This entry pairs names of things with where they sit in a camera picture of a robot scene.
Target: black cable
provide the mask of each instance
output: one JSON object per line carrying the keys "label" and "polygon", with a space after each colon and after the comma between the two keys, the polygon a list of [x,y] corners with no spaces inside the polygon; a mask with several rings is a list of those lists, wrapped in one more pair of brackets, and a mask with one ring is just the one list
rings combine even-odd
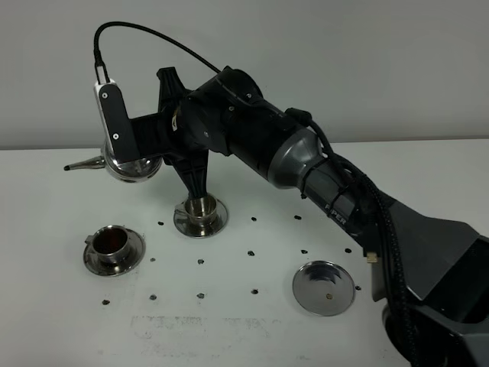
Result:
{"label": "black cable", "polygon": [[359,180],[363,182],[374,198],[378,208],[378,225],[381,234],[381,256],[386,285],[387,302],[393,317],[401,325],[403,341],[411,366],[419,367],[420,361],[416,345],[416,331],[410,309],[407,306],[408,289],[404,277],[403,263],[400,254],[399,241],[393,225],[390,211],[387,208],[382,192],[367,175],[353,165],[346,158],[337,156],[341,164],[349,169]]}
{"label": "black cable", "polygon": [[127,28],[134,28],[134,29],[138,29],[139,31],[144,31],[144,32],[147,32],[147,33],[152,34],[154,36],[157,36],[159,38],[162,38],[165,41],[170,42],[171,44],[174,44],[178,48],[184,50],[188,54],[194,56],[198,61],[200,61],[201,63],[203,63],[204,65],[206,65],[207,67],[209,67],[210,69],[212,69],[213,71],[215,71],[216,73],[220,73],[221,72],[220,69],[218,69],[217,67],[215,67],[214,65],[212,65],[209,61],[207,61],[206,59],[204,59],[202,56],[198,55],[196,52],[190,50],[187,46],[184,46],[180,42],[175,41],[173,38],[168,37],[168,36],[166,36],[163,33],[160,33],[158,31],[155,31],[155,30],[150,29],[148,27],[145,27],[143,25],[134,24],[134,23],[128,23],[126,21],[110,21],[110,22],[107,22],[107,23],[102,24],[99,27],[99,29],[97,29],[97,31],[95,32],[95,36],[93,37],[93,56],[95,57],[95,68],[96,68],[96,71],[97,71],[97,67],[102,67],[103,70],[104,70],[105,78],[107,80],[110,80],[110,79],[108,78],[107,68],[105,67],[105,63],[103,62],[102,55],[100,53],[99,38],[100,38],[100,34],[103,32],[103,30],[106,29],[106,28],[109,28],[109,27],[127,27]]}
{"label": "black cable", "polygon": [[338,158],[336,157],[336,153],[331,148],[331,145],[329,144],[328,138],[326,137],[325,133],[313,120],[309,120],[308,123],[311,129],[316,133],[316,135],[318,135],[318,138],[322,143],[323,151],[331,161],[336,173],[342,179],[343,184],[346,186],[351,183],[351,178],[346,174],[345,169],[339,163]]}

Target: white table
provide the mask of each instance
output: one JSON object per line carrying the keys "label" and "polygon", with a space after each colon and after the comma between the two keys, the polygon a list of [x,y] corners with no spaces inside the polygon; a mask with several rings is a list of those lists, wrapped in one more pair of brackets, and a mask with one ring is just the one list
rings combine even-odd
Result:
{"label": "white table", "polygon": [[[406,205],[489,234],[488,140],[334,148]],[[276,190],[237,158],[212,154],[208,188],[229,222],[216,237],[188,239],[172,222],[186,195],[173,168],[140,184],[63,171],[97,153],[0,151],[2,367],[407,365],[382,327],[385,303],[371,300],[361,249],[297,190]],[[140,265],[117,278],[89,273],[82,260],[87,235],[108,224],[147,242]],[[337,317],[314,317],[292,295],[295,271],[320,259],[362,288]]]}

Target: stainless steel saucer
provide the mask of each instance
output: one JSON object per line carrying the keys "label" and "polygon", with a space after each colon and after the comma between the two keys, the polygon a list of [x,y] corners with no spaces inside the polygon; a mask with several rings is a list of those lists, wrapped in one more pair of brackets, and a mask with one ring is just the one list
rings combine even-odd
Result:
{"label": "stainless steel saucer", "polygon": [[134,269],[146,250],[143,238],[122,226],[103,227],[95,235],[89,235],[85,243],[85,266],[103,277],[121,275]]}
{"label": "stainless steel saucer", "polygon": [[213,195],[187,199],[175,207],[173,223],[181,233],[201,239],[215,235],[228,222],[228,210]]}
{"label": "stainless steel saucer", "polygon": [[355,299],[355,283],[341,266],[327,261],[312,261],[302,266],[293,278],[297,302],[319,316],[345,312]]}

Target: small round plate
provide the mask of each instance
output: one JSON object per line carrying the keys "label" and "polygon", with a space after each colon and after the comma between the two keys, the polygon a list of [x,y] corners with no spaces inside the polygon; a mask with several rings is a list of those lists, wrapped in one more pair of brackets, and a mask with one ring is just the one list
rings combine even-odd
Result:
{"label": "small round plate", "polygon": [[355,299],[355,283],[350,274],[327,261],[303,265],[293,277],[292,288],[297,302],[319,316],[343,313]]}
{"label": "small round plate", "polygon": [[128,245],[130,246],[127,257],[116,264],[100,261],[97,252],[92,244],[89,243],[83,252],[83,262],[85,262],[86,268],[93,274],[102,277],[114,277],[134,269],[144,257],[146,245],[144,244],[144,239],[138,233],[127,228],[125,230],[128,233]]}

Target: white surface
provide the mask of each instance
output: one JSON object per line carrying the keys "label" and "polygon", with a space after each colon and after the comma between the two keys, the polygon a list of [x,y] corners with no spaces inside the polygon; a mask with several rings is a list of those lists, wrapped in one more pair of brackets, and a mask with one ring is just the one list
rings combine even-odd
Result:
{"label": "white surface", "polygon": [[[106,21],[175,37],[250,73],[333,141],[489,136],[487,0],[3,0],[0,148],[100,146],[92,39]],[[131,117],[157,108],[160,67],[188,88],[212,71],[157,38],[101,39]]]}
{"label": "white surface", "polygon": [[[487,235],[489,141],[335,150],[412,208]],[[209,192],[230,219],[216,237],[192,240],[173,227],[186,192],[172,168],[135,185],[103,170],[63,171],[96,153],[0,152],[2,367],[406,366],[381,325],[384,302],[371,300],[361,249],[297,190],[276,190],[235,157],[212,154]],[[97,277],[82,260],[84,239],[108,224],[147,241],[142,263],[119,278]],[[295,270],[319,259],[343,266],[362,287],[337,317],[314,317],[292,295]]]}

